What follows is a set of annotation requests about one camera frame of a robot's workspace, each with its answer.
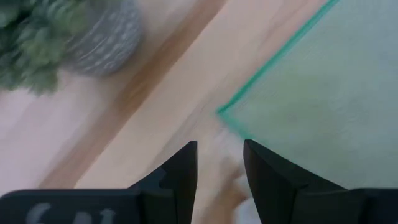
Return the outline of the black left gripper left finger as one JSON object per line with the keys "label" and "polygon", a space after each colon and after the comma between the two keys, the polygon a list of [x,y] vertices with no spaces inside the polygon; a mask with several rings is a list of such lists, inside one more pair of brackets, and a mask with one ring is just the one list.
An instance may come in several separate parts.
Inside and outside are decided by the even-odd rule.
{"label": "black left gripper left finger", "polygon": [[190,224],[197,182],[197,142],[190,141],[130,187],[136,195],[129,223]]}

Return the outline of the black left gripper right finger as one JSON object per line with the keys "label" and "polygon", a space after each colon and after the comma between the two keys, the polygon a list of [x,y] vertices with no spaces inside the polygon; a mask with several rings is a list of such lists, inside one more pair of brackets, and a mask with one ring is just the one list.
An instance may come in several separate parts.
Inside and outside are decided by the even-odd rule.
{"label": "black left gripper right finger", "polygon": [[342,190],[252,139],[243,145],[244,168],[262,223],[290,223],[299,192]]}

